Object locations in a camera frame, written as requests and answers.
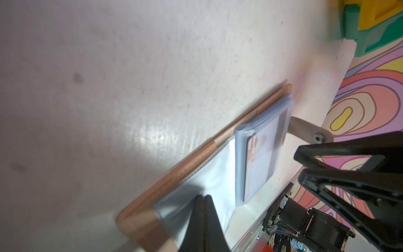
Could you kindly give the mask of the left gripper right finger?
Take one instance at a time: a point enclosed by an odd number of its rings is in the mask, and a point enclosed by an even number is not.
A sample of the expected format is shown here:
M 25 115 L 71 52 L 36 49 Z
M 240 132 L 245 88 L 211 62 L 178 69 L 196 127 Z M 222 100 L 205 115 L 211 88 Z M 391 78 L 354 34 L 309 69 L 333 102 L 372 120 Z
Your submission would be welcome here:
M 225 240 L 213 198 L 207 195 L 205 196 L 205 202 L 205 251 L 229 252 L 230 248 Z

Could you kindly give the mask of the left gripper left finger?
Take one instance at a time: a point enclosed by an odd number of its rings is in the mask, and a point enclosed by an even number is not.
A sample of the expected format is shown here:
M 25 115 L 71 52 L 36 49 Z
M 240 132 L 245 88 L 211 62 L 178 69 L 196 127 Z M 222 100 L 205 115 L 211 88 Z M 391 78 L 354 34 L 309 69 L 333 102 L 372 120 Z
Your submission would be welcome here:
M 204 252 L 205 245 L 205 220 L 206 220 L 205 197 L 195 197 L 191 218 L 186 230 L 184 240 L 179 252 Z

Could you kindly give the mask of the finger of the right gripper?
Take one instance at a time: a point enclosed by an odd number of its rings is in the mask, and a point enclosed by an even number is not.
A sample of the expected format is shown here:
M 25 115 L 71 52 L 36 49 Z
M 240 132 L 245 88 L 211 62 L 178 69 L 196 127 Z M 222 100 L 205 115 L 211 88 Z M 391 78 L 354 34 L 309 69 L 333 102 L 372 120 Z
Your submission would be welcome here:
M 370 156 L 360 168 L 363 172 L 401 172 L 403 170 L 403 133 L 389 132 L 365 138 L 300 146 L 294 160 L 308 169 L 330 169 L 317 156 Z
M 403 250 L 402 175 L 346 170 L 303 170 L 299 183 L 335 210 L 381 252 Z M 368 217 L 337 196 L 335 186 L 360 197 L 370 208 Z

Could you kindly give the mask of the tan leather card holder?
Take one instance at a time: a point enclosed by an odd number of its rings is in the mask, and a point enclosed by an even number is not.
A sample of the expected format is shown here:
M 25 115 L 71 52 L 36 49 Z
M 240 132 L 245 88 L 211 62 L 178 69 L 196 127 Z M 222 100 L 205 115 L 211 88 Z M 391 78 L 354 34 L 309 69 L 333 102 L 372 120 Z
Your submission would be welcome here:
M 310 144 L 333 141 L 328 130 L 291 115 L 291 90 L 291 84 L 282 83 L 182 160 L 122 210 L 119 229 L 147 252 L 179 252 L 195 197 L 210 195 L 225 235 L 235 208 L 245 204 L 247 139 L 255 127 L 286 109 L 286 134 Z

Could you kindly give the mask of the white card with black stripe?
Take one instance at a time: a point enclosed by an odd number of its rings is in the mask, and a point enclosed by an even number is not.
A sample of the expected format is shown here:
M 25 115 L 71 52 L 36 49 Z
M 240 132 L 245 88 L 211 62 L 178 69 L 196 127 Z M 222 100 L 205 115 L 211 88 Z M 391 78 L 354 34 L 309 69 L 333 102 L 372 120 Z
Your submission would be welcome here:
M 249 203 L 272 177 L 287 132 L 288 110 L 284 109 L 255 127 L 247 139 L 243 202 Z

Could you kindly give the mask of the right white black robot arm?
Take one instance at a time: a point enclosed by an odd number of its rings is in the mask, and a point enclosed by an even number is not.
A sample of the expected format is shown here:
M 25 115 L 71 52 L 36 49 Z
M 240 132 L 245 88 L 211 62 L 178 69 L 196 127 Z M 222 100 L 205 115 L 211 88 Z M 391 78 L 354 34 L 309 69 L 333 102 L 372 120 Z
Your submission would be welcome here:
M 307 210 L 279 195 L 263 220 L 275 250 L 292 240 L 312 252 L 339 252 L 363 235 L 381 252 L 403 249 L 403 134 L 400 131 L 345 142 L 300 146 L 294 159 L 304 166 L 301 186 L 346 220 Z

